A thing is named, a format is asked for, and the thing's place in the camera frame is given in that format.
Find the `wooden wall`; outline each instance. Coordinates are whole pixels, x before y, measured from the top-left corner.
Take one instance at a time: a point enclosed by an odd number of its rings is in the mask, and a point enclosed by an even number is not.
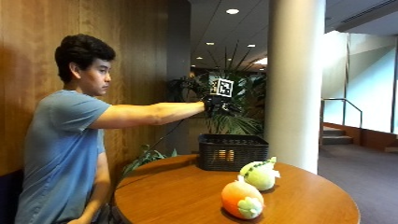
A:
[[[94,35],[117,51],[110,104],[163,101],[166,0],[0,0],[0,175],[22,168],[34,106],[62,88],[53,51],[65,35]],[[105,131],[113,178],[163,127]]]

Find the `staircase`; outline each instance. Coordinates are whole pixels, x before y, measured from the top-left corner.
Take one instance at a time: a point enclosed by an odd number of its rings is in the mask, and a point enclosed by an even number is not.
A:
[[[351,137],[339,129],[323,127],[322,145],[346,145],[351,144]]]

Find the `pillar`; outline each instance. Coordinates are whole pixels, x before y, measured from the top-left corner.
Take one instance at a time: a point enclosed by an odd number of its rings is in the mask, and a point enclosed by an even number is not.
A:
[[[268,157],[316,173],[324,0],[270,0]]]
[[[167,1],[166,81],[188,76],[190,69],[190,3]],[[188,147],[188,119],[166,124],[164,155],[191,153]]]

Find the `carpet floor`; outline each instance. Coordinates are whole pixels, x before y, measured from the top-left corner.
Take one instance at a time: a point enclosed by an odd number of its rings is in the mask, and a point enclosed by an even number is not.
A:
[[[398,224],[398,154],[356,145],[319,147],[318,174],[351,196],[360,224]]]

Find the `round table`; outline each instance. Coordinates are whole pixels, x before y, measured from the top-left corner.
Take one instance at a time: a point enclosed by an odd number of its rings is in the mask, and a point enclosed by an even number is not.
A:
[[[280,162],[274,165],[280,178],[260,192],[262,214],[251,220],[234,218],[220,207],[219,195],[238,172],[200,170],[196,158],[187,155],[153,161],[121,181],[114,204],[126,223],[359,223],[347,192],[322,176]]]

